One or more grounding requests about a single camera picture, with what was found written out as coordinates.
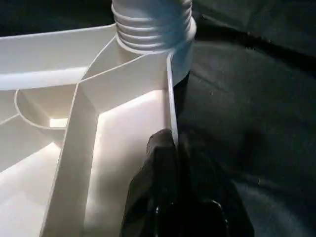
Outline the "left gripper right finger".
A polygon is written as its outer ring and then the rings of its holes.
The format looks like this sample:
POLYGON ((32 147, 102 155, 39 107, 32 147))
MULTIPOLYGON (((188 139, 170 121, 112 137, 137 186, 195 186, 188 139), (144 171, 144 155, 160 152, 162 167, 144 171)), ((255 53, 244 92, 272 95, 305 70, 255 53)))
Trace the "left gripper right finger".
POLYGON ((156 236, 252 237, 236 188, 202 147, 156 134, 156 236))

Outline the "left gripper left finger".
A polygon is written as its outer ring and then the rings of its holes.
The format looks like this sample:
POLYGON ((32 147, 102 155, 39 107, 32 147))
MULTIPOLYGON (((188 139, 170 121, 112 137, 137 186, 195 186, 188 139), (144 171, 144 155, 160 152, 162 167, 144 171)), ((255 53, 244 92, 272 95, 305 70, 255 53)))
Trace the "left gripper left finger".
POLYGON ((153 134, 146 159, 129 184, 121 236, 179 235, 179 176, 177 149, 169 129, 153 134))

